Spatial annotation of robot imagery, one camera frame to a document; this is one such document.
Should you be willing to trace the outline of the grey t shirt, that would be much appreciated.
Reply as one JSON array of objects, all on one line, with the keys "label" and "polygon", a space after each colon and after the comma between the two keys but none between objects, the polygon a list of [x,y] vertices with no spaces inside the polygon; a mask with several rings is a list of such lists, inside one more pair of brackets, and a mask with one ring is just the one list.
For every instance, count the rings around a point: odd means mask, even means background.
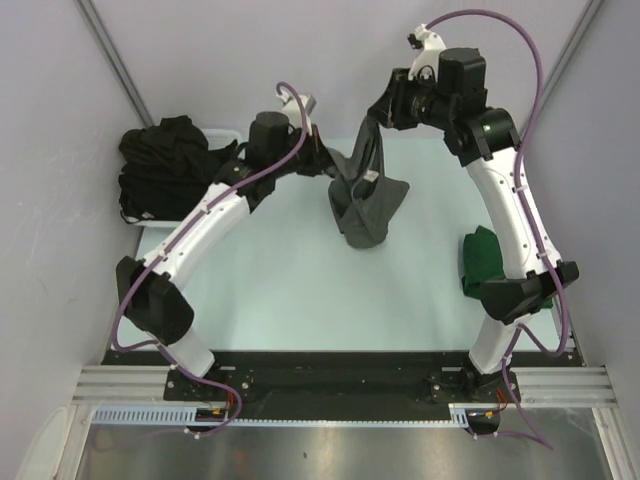
[{"label": "grey t shirt", "polygon": [[387,176],[378,123],[370,116],[363,118],[350,156],[336,149],[329,154],[335,174],[328,195],[339,232],[354,249],[382,244],[410,185]]}]

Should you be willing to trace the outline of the white plastic basket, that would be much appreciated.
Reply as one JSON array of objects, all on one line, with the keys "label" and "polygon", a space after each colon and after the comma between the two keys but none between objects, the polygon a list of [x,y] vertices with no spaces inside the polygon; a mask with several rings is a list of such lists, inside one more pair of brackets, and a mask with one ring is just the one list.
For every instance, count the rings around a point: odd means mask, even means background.
[{"label": "white plastic basket", "polygon": [[[234,141],[237,143],[242,141],[242,134],[235,130],[209,128],[203,129],[202,132],[208,142],[210,150],[224,148]],[[137,218],[127,216],[124,213],[121,213],[121,218],[128,225],[137,225],[142,228],[175,229],[180,225],[180,221]]]}]

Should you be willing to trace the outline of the black t shirts pile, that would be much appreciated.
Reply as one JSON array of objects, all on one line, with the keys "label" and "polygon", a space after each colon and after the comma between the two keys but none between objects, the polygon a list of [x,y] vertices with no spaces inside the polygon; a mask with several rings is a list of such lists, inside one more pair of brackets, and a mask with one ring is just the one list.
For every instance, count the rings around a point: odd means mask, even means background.
[{"label": "black t shirts pile", "polygon": [[122,219],[128,224],[182,221],[238,146],[232,140],[211,150],[204,133],[186,115],[127,131],[119,144],[124,158],[118,177]]}]

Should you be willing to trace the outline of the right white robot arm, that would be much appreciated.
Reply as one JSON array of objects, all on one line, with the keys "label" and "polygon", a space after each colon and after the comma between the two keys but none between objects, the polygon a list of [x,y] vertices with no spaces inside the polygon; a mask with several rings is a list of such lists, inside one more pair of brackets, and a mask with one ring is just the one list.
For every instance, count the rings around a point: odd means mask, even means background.
[{"label": "right white robot arm", "polygon": [[396,68],[368,110],[384,128],[420,124],[443,132],[452,155],[473,180],[501,249],[504,276],[481,284],[486,312],[461,376],[463,393],[484,401],[509,364],[512,341],[543,304],[578,279],[545,238],[517,157],[522,142],[511,115],[487,104],[486,61],[474,48],[425,46],[408,68]]}]

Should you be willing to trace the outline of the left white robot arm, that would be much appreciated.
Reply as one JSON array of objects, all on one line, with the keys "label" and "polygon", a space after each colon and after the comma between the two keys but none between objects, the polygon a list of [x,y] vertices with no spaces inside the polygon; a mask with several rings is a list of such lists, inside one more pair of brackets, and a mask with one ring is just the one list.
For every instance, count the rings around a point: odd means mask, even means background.
[{"label": "left white robot arm", "polygon": [[304,109],[299,111],[297,141],[278,161],[255,170],[238,161],[236,141],[221,150],[236,181],[212,182],[182,223],[142,259],[123,258],[116,267],[119,306],[112,327],[114,348],[126,353],[154,345],[186,377],[186,387],[197,398],[214,397],[221,387],[220,374],[211,369],[214,354],[193,329],[194,310],[182,294],[197,262],[251,213],[246,191],[253,184],[293,172],[313,126]]}]

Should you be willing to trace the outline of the green folded t shirt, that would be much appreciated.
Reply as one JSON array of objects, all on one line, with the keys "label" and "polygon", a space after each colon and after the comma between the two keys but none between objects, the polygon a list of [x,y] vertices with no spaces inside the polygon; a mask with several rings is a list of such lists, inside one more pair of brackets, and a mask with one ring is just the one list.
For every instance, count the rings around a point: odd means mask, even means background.
[{"label": "green folded t shirt", "polygon": [[490,281],[506,280],[503,258],[496,234],[479,225],[467,233],[462,242],[461,284],[466,297],[483,300],[481,286]]}]

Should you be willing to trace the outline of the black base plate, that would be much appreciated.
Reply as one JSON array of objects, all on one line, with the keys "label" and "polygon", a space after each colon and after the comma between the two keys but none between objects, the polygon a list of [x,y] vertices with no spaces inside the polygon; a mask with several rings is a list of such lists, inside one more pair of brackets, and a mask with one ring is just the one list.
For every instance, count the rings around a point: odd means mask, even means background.
[{"label": "black base plate", "polygon": [[196,406],[199,423],[234,410],[246,421],[447,420],[454,403],[504,405],[536,368],[556,373],[583,365],[573,352],[555,359],[517,352],[504,381],[498,373],[474,377],[463,352],[221,352],[218,361],[207,384],[167,370],[161,400]]}]

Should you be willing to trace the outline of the aluminium frame rail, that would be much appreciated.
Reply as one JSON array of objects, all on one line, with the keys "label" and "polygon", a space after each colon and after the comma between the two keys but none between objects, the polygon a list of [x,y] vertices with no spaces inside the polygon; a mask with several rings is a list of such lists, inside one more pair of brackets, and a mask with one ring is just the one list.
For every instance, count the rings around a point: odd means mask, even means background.
[{"label": "aluminium frame rail", "polygon": [[[86,366],[72,403],[75,405],[169,404],[200,406],[200,401],[164,399],[170,369],[165,366]],[[516,367],[525,408],[616,408],[618,401],[605,368]]]}]

